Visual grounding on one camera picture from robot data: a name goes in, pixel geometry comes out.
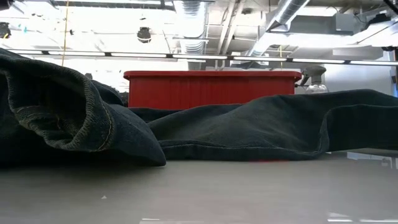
wire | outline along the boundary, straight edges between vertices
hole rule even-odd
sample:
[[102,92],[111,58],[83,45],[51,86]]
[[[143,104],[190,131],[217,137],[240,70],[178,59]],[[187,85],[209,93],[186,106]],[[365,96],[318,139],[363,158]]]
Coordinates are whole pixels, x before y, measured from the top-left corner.
[[171,54],[172,53],[172,49],[170,48],[170,44],[169,44],[169,42],[167,40],[166,34],[164,33],[163,29],[162,29],[162,33],[163,33],[164,40],[166,41],[167,48],[169,49],[169,53]]
[[[282,46],[279,46],[279,56],[282,57]],[[284,67],[284,63],[280,62],[280,69],[282,70]]]
[[328,6],[325,10],[327,10],[328,8],[332,7],[333,9],[336,9],[336,13],[339,14],[340,11],[335,7],[335,6]]
[[227,12],[228,12],[228,8],[226,8],[224,11],[223,17],[221,18],[221,24],[225,22]]
[[362,20],[359,18],[359,16],[358,16],[357,14],[354,14],[354,16],[356,17],[356,19],[357,19],[359,22],[362,22],[363,24],[367,24],[367,22],[362,21]]
[[67,50],[67,32],[68,32],[68,14],[69,14],[69,0],[67,0],[67,15],[65,16],[65,32],[63,35],[63,52],[62,52],[62,63],[65,60],[65,51]]

ventilation pipe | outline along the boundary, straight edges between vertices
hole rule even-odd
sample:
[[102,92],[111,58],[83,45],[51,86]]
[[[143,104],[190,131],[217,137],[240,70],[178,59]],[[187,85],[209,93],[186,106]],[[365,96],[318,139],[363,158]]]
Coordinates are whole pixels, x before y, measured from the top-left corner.
[[[182,54],[203,54],[205,51],[205,42],[202,39],[205,36],[207,2],[202,1],[174,1],[174,7],[181,21],[182,35],[186,40],[181,40]],[[189,70],[199,70],[200,63],[189,62]]]
[[260,37],[246,55],[252,57],[262,56],[268,47],[274,43],[272,41],[273,38],[278,38],[275,34],[269,33],[269,31],[279,26],[290,24],[296,17],[298,11],[305,7],[309,1],[310,0],[280,0],[278,8],[273,12],[274,17],[270,22],[267,22],[266,33]]

red plastic bin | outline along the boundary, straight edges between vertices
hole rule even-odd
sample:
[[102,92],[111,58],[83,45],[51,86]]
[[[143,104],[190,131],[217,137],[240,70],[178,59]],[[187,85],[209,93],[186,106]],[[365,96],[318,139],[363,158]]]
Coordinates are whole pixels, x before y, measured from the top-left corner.
[[167,110],[294,94],[299,72],[129,71],[129,106]]

bottle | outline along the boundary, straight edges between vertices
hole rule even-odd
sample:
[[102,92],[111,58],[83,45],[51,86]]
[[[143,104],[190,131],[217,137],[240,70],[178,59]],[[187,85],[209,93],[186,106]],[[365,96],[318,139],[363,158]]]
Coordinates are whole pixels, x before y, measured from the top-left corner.
[[303,75],[311,78],[311,85],[305,90],[305,94],[328,93],[328,88],[322,84],[322,75],[326,69],[322,66],[308,67],[303,71]]

dark blue jeans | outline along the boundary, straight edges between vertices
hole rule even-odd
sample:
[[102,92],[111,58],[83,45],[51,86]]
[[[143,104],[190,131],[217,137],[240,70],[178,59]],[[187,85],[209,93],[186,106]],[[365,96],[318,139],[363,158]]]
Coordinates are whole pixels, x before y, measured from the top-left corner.
[[371,90],[184,111],[126,108],[115,90],[77,71],[0,50],[0,97],[0,166],[304,160],[398,148],[398,99]]

